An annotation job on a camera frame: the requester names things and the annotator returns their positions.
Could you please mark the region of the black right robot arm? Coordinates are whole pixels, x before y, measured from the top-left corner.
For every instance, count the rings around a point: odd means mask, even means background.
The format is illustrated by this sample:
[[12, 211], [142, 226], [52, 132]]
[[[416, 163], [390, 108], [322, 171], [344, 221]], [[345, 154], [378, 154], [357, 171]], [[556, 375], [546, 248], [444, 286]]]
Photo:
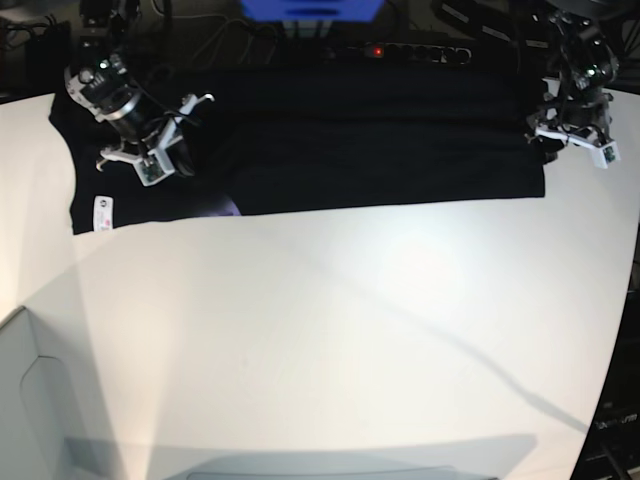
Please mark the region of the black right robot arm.
[[214, 96], [189, 93], [178, 106], [168, 106], [135, 78], [125, 45], [130, 25], [140, 17], [138, 1], [82, 1], [80, 18], [87, 33], [64, 79], [69, 97], [119, 135], [117, 144], [100, 151], [96, 169], [124, 163], [150, 187], [174, 175], [195, 174], [182, 124], [197, 126], [195, 108]]

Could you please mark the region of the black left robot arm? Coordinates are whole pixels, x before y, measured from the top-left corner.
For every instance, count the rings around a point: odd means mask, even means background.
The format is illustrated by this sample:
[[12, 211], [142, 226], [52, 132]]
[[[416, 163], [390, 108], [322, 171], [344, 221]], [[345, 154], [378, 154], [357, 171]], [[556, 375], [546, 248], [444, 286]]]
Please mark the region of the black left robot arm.
[[572, 11], [558, 2], [536, 7], [532, 20], [547, 41], [546, 70], [557, 89], [546, 91], [527, 117], [530, 142], [543, 145], [549, 156], [572, 145], [587, 150], [601, 169], [621, 160], [610, 133], [610, 103], [605, 90], [619, 71], [619, 61], [597, 20], [600, 7]]

